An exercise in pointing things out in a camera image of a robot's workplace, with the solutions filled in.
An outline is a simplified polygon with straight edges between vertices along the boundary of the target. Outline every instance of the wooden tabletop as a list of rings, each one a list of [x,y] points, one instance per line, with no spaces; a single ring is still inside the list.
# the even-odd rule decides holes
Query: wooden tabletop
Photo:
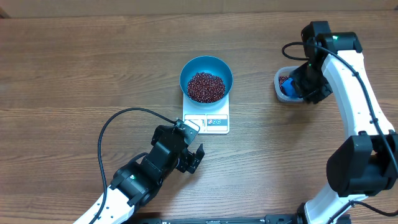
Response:
[[[195,174],[173,172],[140,213],[162,218],[261,217],[294,213],[326,183],[327,159],[343,143],[334,96],[318,105],[277,101],[280,67],[300,65],[281,47],[310,21],[357,33],[383,112],[398,127],[398,13],[277,12],[0,20],[0,223],[71,223],[101,195],[97,139],[128,107],[182,116],[179,75],[193,57],[232,69],[231,131],[201,135]],[[289,50],[303,56],[302,48]],[[142,112],[116,118],[103,138],[110,182],[149,152],[155,128]],[[398,209],[398,187],[366,200]],[[355,223],[396,223],[361,207]]]

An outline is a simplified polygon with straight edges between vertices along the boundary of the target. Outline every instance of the bowl of beans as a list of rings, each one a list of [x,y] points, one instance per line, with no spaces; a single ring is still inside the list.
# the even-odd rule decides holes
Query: bowl of beans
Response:
[[[232,89],[232,71],[221,59],[200,56],[189,61],[181,71],[184,95],[198,106],[219,103]]]

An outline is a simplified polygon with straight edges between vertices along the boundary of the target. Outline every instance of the white container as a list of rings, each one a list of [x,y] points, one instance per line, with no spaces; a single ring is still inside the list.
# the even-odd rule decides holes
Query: white container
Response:
[[[278,72],[275,74],[275,79],[274,79],[274,84],[275,84],[275,91],[276,91],[276,96],[278,97],[278,100],[283,102],[283,103],[302,103],[304,102],[303,98],[296,98],[296,97],[290,97],[282,93],[282,91],[279,88],[279,77],[282,76],[289,76],[290,72],[298,68],[299,66],[289,66],[289,67],[283,67],[278,70]]]

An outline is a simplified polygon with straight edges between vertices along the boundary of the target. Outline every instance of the blue object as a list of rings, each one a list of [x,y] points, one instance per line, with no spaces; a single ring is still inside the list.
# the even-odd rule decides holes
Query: blue object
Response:
[[[285,82],[282,83],[282,88],[284,89],[285,94],[287,96],[298,98],[299,96],[296,93],[296,91],[292,85],[292,82],[293,82],[293,79],[289,78],[288,80],[286,80]]]
[[[213,56],[199,56],[189,61],[181,71],[180,86],[184,95],[187,96],[194,104],[198,106],[212,106],[220,102],[222,99],[213,103],[199,103],[188,96],[188,82],[198,72],[206,72],[220,77],[225,84],[225,93],[222,97],[225,98],[232,89],[233,77],[232,71],[228,65],[221,59]]]

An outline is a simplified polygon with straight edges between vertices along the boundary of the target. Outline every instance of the wall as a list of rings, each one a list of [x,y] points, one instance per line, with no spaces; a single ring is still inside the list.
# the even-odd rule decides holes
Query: wall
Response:
[[[13,18],[390,10],[397,6],[398,0],[0,0],[0,7]]]

